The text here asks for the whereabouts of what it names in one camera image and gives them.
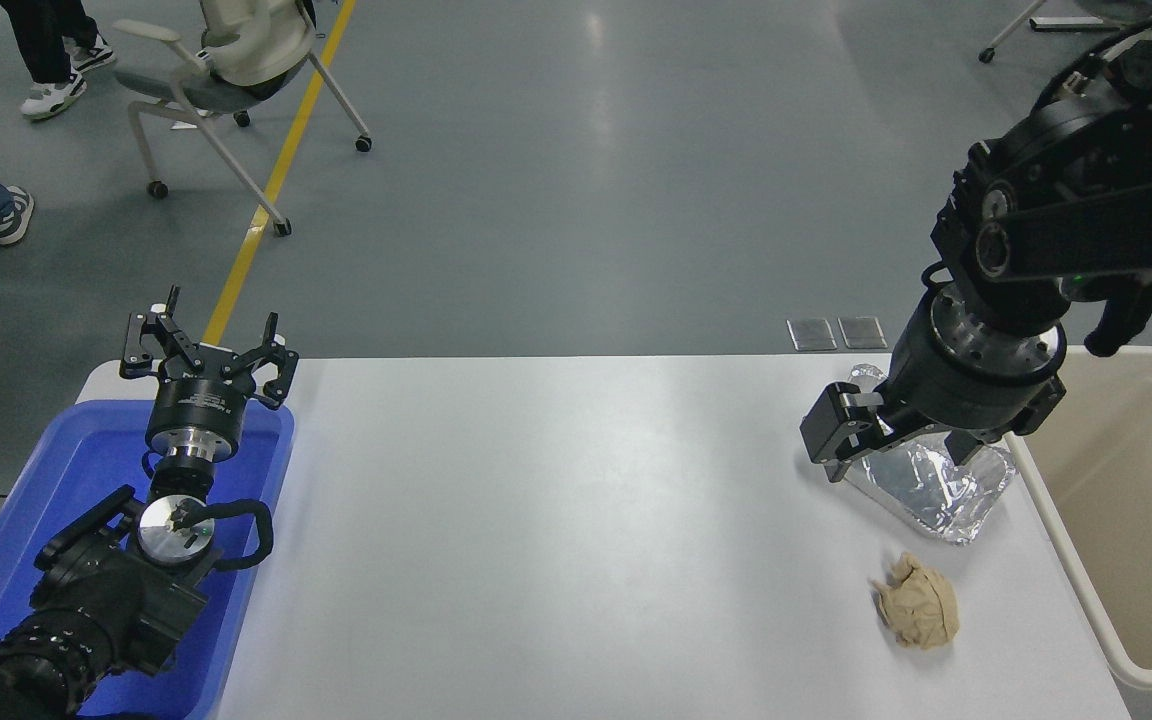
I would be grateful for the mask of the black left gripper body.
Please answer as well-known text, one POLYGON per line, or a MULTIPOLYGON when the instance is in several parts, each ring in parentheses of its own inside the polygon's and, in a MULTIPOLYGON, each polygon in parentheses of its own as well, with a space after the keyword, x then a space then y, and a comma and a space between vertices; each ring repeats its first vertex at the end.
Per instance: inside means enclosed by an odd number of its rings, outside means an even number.
POLYGON ((221 370, 236 365, 236 355, 229 348, 204 344, 198 348, 204 367, 191 367, 182 355, 161 361, 157 369, 154 407, 147 419, 147 444, 165 444, 172 430, 200 429, 237 444, 241 438, 247 395, 251 382, 233 386, 221 378, 221 370))

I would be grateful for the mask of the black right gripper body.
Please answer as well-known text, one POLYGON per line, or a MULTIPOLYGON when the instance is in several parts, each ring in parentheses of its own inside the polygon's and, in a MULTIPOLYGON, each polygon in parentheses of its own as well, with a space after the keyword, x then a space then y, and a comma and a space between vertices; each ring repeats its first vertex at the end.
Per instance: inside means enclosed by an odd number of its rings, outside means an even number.
POLYGON ((1064 397, 1064 328, 1037 336, 996 331, 961 300, 923 300, 905 325, 884 382, 887 404, 977 434, 1034 432, 1064 397))

